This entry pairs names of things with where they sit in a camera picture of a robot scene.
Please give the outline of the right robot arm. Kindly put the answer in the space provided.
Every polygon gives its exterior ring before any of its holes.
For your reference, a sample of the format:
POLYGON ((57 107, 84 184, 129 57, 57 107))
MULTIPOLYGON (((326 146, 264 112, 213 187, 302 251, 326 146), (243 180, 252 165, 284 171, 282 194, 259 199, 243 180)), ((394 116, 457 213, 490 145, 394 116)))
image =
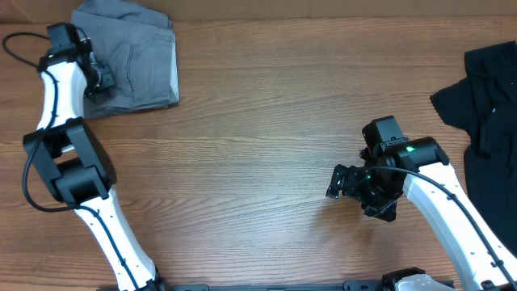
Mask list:
POLYGON ((516 288, 515 256, 473 206, 435 139, 370 139, 360 157, 362 167, 334 168, 326 196, 348 196, 360 202, 365 215, 384 221, 394 220, 396 203, 406 196, 434 231, 463 289, 516 288))

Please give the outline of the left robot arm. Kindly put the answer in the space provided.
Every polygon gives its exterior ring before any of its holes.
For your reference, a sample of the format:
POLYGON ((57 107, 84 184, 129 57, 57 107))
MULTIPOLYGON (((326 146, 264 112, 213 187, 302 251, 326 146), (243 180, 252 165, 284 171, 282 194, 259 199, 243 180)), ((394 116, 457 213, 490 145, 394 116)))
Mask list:
POLYGON ((38 65, 44 111, 37 130, 23 138, 26 168, 35 167, 55 200, 55 212, 74 211, 88 226, 120 290, 166 290, 143 251, 116 195, 116 171, 83 119, 86 96, 114 86, 108 66, 95 60, 87 38, 52 38, 38 65))

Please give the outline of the grey shorts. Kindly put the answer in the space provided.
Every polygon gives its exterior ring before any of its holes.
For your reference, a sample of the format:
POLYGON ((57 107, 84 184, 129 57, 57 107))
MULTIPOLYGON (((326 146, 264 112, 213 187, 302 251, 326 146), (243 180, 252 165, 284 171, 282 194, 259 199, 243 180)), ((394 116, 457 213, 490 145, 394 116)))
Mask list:
POLYGON ((95 59, 109 65, 115 85, 84 100, 86 118, 168 108, 179 102, 173 23, 135 2, 85 1, 71 22, 91 38, 95 59))

